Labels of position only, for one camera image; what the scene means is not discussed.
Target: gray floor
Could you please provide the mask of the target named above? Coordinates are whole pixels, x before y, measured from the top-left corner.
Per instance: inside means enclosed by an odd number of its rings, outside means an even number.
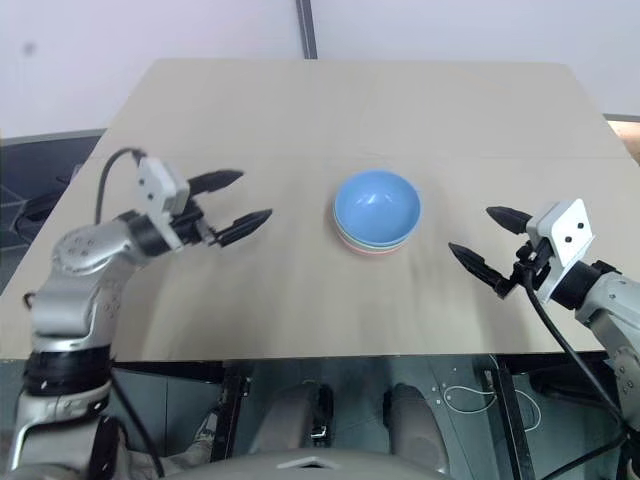
[[[506,443],[496,406],[487,413],[460,415],[442,402],[447,385],[482,389],[481,370],[489,367],[486,356],[416,356],[261,361],[254,370],[251,392],[243,401],[238,423],[235,454],[247,452],[273,396],[281,389],[304,380],[329,384],[335,395],[336,448],[388,451],[388,436],[382,424],[382,396],[397,382],[418,387],[433,409],[450,456],[452,477],[469,479],[511,478]],[[15,398],[20,391],[23,362],[0,363],[0,429],[4,448],[12,427]],[[161,455],[185,449],[206,412],[216,403],[216,385],[160,376],[118,371],[125,391]],[[549,400],[531,391],[526,376],[516,377],[517,388],[530,393],[542,410],[540,427],[527,434],[536,476],[541,477],[609,438],[615,431],[603,412]],[[451,402],[461,409],[482,406],[472,394],[452,392]],[[525,425],[535,421],[526,400],[520,402]],[[135,429],[121,405],[112,400],[109,412],[120,418],[134,449],[143,450]],[[614,478],[617,454],[590,462],[563,479]]]

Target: metal frame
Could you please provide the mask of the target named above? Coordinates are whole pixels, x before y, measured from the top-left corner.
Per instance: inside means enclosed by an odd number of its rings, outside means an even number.
[[[602,362],[609,358],[604,351],[580,352],[580,358],[587,363]],[[547,370],[563,365],[573,365],[566,353],[519,353],[512,355],[500,355],[500,361],[512,375],[520,373],[533,373],[539,370]]]
[[[225,368],[216,435],[211,450],[212,462],[225,460],[233,455],[240,406],[242,399],[249,394],[252,370],[253,364],[250,363],[234,363]]]
[[[499,368],[491,370],[491,379],[500,407],[502,428],[507,441],[507,450],[514,480],[535,480],[533,461],[527,434],[524,431],[520,405],[511,372],[506,364],[498,359]]]
[[[605,113],[604,118],[609,122],[633,122],[640,123],[640,115],[620,115],[617,113]]]
[[[115,362],[114,368],[146,375],[177,377],[221,384],[225,368],[222,362]]]
[[[300,39],[304,58],[317,60],[316,34],[313,29],[313,15],[311,13],[311,0],[296,0],[298,10],[298,25],[300,26]]]

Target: white cable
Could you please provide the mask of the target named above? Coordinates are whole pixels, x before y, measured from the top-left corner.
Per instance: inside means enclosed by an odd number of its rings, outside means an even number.
[[[519,393],[520,395],[522,395],[527,400],[529,400],[531,402],[531,405],[533,405],[533,408],[536,411],[536,417],[538,419],[536,420],[536,422],[531,427],[528,427],[528,428],[524,429],[525,432],[533,432],[536,428],[538,428],[540,426],[540,422],[542,422],[542,412],[540,411],[540,407],[538,406],[536,401],[533,398],[531,398],[531,396],[528,395],[527,393],[524,393],[522,390],[516,390],[516,392]]]
[[[451,390],[464,390],[466,392],[477,393],[478,395],[491,395],[493,398],[484,407],[478,408],[477,410],[460,410],[459,408],[456,408],[453,405],[451,405],[451,403],[449,403],[449,399],[447,398],[447,396]],[[493,405],[498,399],[498,397],[496,397],[495,392],[483,392],[482,390],[476,390],[475,388],[465,387],[464,385],[451,385],[450,387],[447,387],[444,389],[444,392],[442,392],[442,395],[444,398],[444,403],[447,404],[447,407],[449,407],[454,412],[461,413],[463,415],[473,415],[475,413],[486,412],[487,410],[489,410],[491,405]]]
[[[491,358],[491,360],[495,364],[496,368],[499,369],[500,367],[498,367],[498,362],[495,359],[495,357],[493,355],[489,355],[489,358]],[[475,393],[475,394],[478,394],[478,395],[491,395],[493,398],[491,398],[489,403],[487,403],[484,407],[478,408],[477,410],[461,410],[461,409],[456,408],[453,405],[451,405],[451,403],[449,402],[449,399],[447,398],[449,392],[452,391],[452,390],[464,390],[466,392],[471,392],[471,393]],[[527,428],[524,429],[525,432],[532,432],[536,428],[538,428],[540,426],[540,423],[542,422],[542,412],[540,411],[540,406],[537,404],[537,402],[529,394],[523,392],[522,390],[516,390],[516,393],[519,393],[520,395],[525,397],[527,400],[529,400],[529,402],[531,402],[531,405],[533,405],[534,410],[536,411],[536,415],[535,415],[536,421],[534,422],[534,424],[532,426],[527,427]],[[474,415],[476,413],[486,412],[487,410],[489,410],[489,408],[491,408],[491,406],[498,399],[498,397],[496,395],[496,392],[494,392],[494,391],[483,392],[482,390],[476,390],[475,388],[465,387],[464,385],[451,385],[451,386],[445,388],[444,391],[442,392],[442,397],[443,397],[444,403],[445,403],[445,405],[447,407],[449,407],[454,412],[461,413],[463,415]]]

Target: white wall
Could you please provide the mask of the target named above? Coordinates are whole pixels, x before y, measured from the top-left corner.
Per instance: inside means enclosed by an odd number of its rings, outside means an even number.
[[[319,58],[569,65],[604,113],[640,115],[638,0],[312,0]]]
[[[159,57],[301,58],[293,0],[2,0],[3,138],[105,128]]]

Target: stacked bowls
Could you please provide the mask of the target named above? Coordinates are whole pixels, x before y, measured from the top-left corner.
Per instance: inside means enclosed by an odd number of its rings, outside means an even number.
[[[398,250],[418,225],[421,210],[416,189],[386,170],[367,170],[349,178],[333,202],[338,235],[363,255]]]

